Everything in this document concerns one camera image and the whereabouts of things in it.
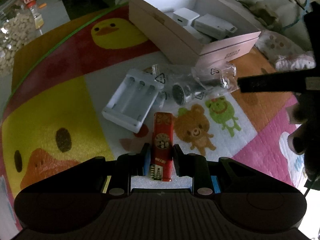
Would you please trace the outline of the white battery charger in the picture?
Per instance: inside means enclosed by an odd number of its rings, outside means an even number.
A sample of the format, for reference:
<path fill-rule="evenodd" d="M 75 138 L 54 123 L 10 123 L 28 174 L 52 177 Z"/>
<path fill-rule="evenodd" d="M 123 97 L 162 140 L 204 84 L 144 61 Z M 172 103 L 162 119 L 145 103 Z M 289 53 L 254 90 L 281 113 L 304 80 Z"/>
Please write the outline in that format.
<path fill-rule="evenodd" d="M 131 69 L 102 110 L 102 115 L 131 132 L 138 133 L 164 85 L 155 77 Z"/>

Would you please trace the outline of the black object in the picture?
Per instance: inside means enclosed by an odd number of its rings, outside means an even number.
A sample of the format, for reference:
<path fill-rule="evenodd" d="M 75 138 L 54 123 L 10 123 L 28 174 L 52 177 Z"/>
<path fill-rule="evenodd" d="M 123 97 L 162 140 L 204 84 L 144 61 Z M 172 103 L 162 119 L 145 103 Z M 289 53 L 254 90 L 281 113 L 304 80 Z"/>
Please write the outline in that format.
<path fill-rule="evenodd" d="M 154 64 L 144 72 L 163 85 L 156 99 L 159 107 L 184 106 L 194 100 L 214 99 L 239 89 L 236 66 L 225 61 L 207 67 Z"/>

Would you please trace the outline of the floral ruffled cushion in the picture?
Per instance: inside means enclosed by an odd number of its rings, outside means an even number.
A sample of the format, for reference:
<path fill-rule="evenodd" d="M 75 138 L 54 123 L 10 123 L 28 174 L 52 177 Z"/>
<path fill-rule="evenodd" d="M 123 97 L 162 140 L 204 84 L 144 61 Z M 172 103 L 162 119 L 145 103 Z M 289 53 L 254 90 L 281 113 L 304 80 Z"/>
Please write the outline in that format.
<path fill-rule="evenodd" d="M 312 51 L 304 51 L 290 39 L 274 31 L 262 31 L 255 46 L 277 72 L 313 69 L 316 66 Z"/>

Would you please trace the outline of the colourful cartoon animal mat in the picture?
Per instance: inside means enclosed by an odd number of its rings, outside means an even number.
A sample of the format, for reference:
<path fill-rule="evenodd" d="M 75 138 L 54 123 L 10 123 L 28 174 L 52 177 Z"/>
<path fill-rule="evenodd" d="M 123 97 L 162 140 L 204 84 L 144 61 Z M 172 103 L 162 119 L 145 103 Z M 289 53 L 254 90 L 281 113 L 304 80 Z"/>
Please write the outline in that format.
<path fill-rule="evenodd" d="M 1 239 L 21 230 L 13 202 L 22 189 L 95 156 L 113 160 L 140 151 L 151 141 L 158 111 L 173 115 L 174 143 L 185 153 L 231 157 L 293 186 L 301 183 L 303 157 L 287 145 L 295 130 L 286 114 L 296 103 L 291 93 L 198 95 L 183 106 L 167 99 L 150 110 L 138 133 L 106 120 L 103 108 L 130 69 L 150 71 L 164 84 L 182 70 L 168 65 L 149 40 L 122 49 L 97 46 L 101 23 L 119 18 L 121 33 L 137 31 L 128 14 L 128 7 L 115 9 L 62 41 L 8 102 L 1 123 Z"/>

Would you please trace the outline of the white power adapter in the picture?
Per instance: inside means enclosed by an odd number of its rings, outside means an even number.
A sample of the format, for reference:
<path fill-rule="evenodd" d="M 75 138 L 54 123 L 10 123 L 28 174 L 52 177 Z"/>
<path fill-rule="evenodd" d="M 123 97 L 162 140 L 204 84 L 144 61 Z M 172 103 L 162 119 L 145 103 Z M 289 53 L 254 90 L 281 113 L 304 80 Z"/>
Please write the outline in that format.
<path fill-rule="evenodd" d="M 222 40 L 226 36 L 233 35 L 238 30 L 237 27 L 230 22 L 211 14 L 205 14 L 197 18 L 193 23 L 193 27 L 197 31 L 217 40 Z"/>

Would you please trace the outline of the pink cardboard box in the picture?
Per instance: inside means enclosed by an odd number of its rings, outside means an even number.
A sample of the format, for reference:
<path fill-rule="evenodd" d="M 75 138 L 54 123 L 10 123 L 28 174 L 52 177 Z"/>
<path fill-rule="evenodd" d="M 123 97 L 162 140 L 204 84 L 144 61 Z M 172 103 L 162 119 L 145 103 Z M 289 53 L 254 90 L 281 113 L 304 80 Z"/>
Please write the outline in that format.
<path fill-rule="evenodd" d="M 217 40 L 192 25 L 180 26 L 173 12 L 188 8 L 201 17 L 211 14 L 237 27 Z M 201 66 L 219 60 L 231 61 L 247 54 L 259 38 L 256 26 L 220 0 L 129 0 L 129 19 L 174 64 Z"/>

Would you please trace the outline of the white cube charger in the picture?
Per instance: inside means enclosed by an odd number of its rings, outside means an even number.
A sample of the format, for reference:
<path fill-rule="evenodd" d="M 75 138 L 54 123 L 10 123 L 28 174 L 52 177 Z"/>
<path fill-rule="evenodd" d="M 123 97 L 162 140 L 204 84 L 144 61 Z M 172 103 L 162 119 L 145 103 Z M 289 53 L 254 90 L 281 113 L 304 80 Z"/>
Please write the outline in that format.
<path fill-rule="evenodd" d="M 172 19 L 178 23 L 180 26 L 192 25 L 193 21 L 199 18 L 199 14 L 188 9 L 181 8 L 173 12 Z"/>

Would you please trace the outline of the small red-capped bottle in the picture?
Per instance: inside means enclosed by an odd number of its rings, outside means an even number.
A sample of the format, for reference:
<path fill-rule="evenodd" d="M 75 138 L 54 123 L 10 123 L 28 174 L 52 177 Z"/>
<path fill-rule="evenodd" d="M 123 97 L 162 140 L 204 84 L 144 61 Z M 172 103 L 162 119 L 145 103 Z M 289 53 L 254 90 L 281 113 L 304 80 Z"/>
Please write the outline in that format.
<path fill-rule="evenodd" d="M 36 1 L 35 0 L 30 1 L 27 4 L 27 7 L 29 8 L 29 10 L 31 11 L 31 13 L 33 15 L 34 22 L 35 22 L 35 28 L 40 29 L 44 24 L 44 20 L 42 18 L 42 15 L 39 13 Z"/>

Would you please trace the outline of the white low table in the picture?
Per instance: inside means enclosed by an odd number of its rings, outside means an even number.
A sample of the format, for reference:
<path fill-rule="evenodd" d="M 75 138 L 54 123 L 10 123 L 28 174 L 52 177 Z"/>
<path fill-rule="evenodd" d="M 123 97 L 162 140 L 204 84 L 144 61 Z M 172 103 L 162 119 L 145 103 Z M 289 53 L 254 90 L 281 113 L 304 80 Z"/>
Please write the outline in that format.
<path fill-rule="evenodd" d="M 36 31 L 36 37 L 39 37 L 67 22 L 70 18 L 62 0 L 37 0 L 37 5 L 46 3 L 47 5 L 39 9 L 44 20 L 44 25 Z M 11 94 L 12 73 L 1 77 L 1 113 Z"/>

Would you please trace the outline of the glass jar with snacks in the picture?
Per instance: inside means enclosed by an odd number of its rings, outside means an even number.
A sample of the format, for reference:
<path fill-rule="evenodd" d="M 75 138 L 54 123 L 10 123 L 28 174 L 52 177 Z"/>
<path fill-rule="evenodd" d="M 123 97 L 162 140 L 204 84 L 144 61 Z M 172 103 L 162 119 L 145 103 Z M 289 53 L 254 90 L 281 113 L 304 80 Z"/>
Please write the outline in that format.
<path fill-rule="evenodd" d="M 25 3 L 21 0 L 1 0 L 1 77 L 12 73 L 15 54 L 35 37 L 34 17 Z"/>

